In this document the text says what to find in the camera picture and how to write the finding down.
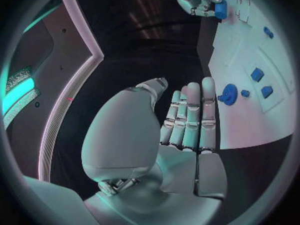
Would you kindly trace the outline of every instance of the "blue object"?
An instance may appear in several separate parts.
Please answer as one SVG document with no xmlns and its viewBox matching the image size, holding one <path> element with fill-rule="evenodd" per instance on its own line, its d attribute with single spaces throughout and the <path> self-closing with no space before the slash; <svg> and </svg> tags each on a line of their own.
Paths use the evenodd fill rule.
<svg viewBox="0 0 300 225">
<path fill-rule="evenodd" d="M 264 76 L 264 72 L 259 69 L 259 68 L 255 68 L 254 71 L 251 73 L 251 78 L 254 80 L 254 81 L 257 81 L 259 82 L 262 77 Z"/>
<path fill-rule="evenodd" d="M 238 89 L 234 84 L 228 84 L 221 96 L 218 96 L 217 99 L 220 102 L 224 102 L 226 105 L 231 106 L 233 105 L 238 98 Z"/>
<path fill-rule="evenodd" d="M 245 98 L 248 98 L 248 97 L 250 96 L 250 92 L 247 91 L 247 90 L 242 90 L 242 91 L 240 92 L 240 94 L 241 94 L 243 97 L 245 97 Z"/>
<path fill-rule="evenodd" d="M 225 0 L 214 5 L 214 15 L 217 19 L 227 18 L 227 2 Z"/>
<path fill-rule="evenodd" d="M 261 93 L 262 93 L 263 97 L 266 99 L 273 93 L 273 88 L 271 86 L 264 86 L 261 89 Z"/>
<path fill-rule="evenodd" d="M 267 28 L 266 26 L 263 28 L 263 31 L 264 31 L 264 33 L 267 34 L 271 39 L 274 38 L 273 32 L 271 32 L 270 29 Z"/>
</svg>

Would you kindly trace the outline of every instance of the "small blue piece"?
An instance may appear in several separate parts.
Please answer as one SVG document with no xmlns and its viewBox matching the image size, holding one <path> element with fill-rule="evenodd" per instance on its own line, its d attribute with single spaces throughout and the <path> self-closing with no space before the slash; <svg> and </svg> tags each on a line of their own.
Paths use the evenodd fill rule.
<svg viewBox="0 0 300 225">
<path fill-rule="evenodd" d="M 270 29 L 267 28 L 266 26 L 263 28 L 263 31 L 264 31 L 264 33 L 267 34 L 271 39 L 274 38 L 273 32 L 271 32 Z"/>
<path fill-rule="evenodd" d="M 251 73 L 251 78 L 254 80 L 254 81 L 257 81 L 259 82 L 263 76 L 264 76 L 264 72 L 259 69 L 259 68 L 255 68 L 254 71 Z"/>
<path fill-rule="evenodd" d="M 225 0 L 214 5 L 214 15 L 221 20 L 227 18 L 227 2 Z"/>
<path fill-rule="evenodd" d="M 241 94 L 243 97 L 245 97 L 245 98 L 248 98 L 248 97 L 250 96 L 250 92 L 247 91 L 247 90 L 242 90 L 242 91 L 240 92 L 240 94 Z"/>
<path fill-rule="evenodd" d="M 264 86 L 261 89 L 261 93 L 262 93 L 264 99 L 266 99 L 267 97 L 269 97 L 273 93 L 273 88 L 271 86 Z"/>
<path fill-rule="evenodd" d="M 233 105 L 238 98 L 238 89 L 234 84 L 228 84 L 221 96 L 218 96 L 217 99 L 220 102 L 224 102 L 226 105 L 231 106 Z"/>
</svg>

